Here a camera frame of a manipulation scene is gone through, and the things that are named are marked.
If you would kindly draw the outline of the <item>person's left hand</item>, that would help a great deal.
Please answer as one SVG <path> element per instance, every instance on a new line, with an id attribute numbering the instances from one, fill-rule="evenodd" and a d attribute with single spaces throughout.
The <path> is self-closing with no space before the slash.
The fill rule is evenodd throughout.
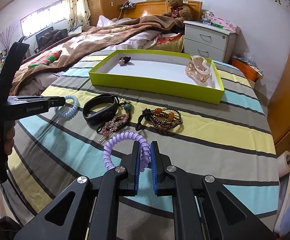
<path id="1" fill-rule="evenodd" d="M 12 126 L 5 134 L 3 139 L 4 152 L 6 155 L 11 155 L 14 146 L 15 126 Z"/>

